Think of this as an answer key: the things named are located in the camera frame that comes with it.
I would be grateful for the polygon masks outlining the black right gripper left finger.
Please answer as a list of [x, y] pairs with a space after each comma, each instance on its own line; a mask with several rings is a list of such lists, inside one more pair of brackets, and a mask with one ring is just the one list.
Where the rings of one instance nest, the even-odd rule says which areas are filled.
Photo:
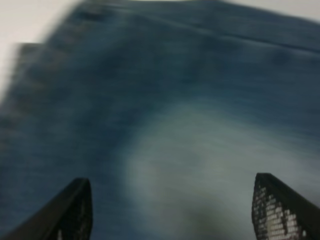
[[75, 178], [2, 240], [89, 240], [93, 227], [91, 183]]

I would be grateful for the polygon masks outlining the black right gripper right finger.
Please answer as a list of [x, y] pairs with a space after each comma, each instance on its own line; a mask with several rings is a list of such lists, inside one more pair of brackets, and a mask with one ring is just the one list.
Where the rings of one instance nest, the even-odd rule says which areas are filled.
[[258, 240], [318, 240], [320, 209], [270, 173], [257, 173], [251, 220]]

